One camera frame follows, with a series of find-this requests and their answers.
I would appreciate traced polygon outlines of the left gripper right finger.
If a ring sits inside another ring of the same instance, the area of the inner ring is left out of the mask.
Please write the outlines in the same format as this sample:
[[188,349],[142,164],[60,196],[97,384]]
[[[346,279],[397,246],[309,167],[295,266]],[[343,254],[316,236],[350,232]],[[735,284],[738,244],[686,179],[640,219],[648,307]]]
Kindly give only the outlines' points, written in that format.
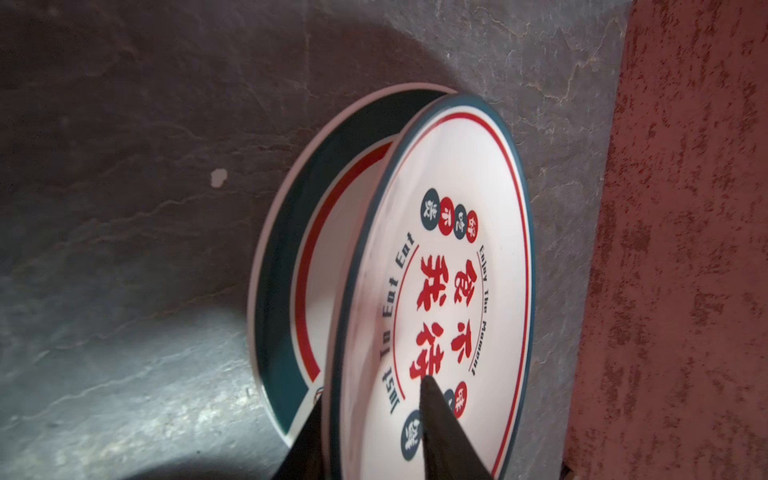
[[419,410],[426,479],[492,479],[432,376],[421,381]]

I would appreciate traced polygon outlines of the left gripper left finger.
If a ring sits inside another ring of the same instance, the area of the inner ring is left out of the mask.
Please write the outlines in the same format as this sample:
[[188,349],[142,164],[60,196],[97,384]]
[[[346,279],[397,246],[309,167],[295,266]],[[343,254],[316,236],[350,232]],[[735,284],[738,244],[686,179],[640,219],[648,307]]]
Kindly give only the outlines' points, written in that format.
[[323,480],[322,399],[319,399],[273,480]]

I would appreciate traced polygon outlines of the white plate red characters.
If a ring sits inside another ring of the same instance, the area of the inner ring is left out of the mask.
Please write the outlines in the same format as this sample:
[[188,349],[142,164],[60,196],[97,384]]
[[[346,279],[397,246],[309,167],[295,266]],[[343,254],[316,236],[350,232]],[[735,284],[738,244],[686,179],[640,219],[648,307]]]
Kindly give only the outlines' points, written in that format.
[[445,95],[395,137],[344,262],[322,397],[329,477],[423,476],[426,378],[501,477],[525,398],[535,290],[513,138],[481,98]]

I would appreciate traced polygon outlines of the green band red ring plate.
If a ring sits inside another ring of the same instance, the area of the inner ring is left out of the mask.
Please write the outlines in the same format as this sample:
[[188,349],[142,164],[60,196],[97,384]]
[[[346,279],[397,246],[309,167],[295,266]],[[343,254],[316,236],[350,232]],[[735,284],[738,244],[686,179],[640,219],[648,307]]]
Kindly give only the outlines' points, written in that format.
[[286,446],[323,393],[342,263],[387,151],[412,117],[451,91],[404,83],[355,101],[308,143],[270,206],[251,270],[248,344],[257,390]]

